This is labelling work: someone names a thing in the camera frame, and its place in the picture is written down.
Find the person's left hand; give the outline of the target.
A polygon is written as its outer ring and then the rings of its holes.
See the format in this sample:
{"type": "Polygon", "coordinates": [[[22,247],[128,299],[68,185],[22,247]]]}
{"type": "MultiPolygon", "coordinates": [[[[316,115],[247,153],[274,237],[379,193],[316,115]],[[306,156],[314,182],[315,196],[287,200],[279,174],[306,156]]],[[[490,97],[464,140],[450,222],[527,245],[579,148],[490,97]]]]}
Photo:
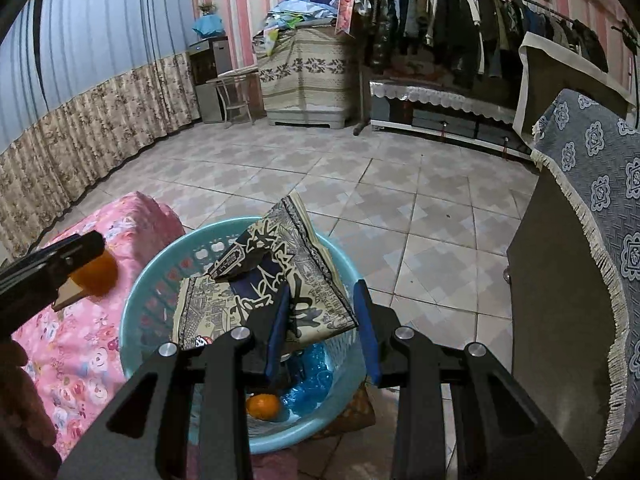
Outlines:
{"type": "Polygon", "coordinates": [[[32,378],[24,370],[28,356],[13,339],[1,341],[1,411],[13,428],[24,429],[46,448],[55,444],[56,431],[38,396],[32,378]]]}

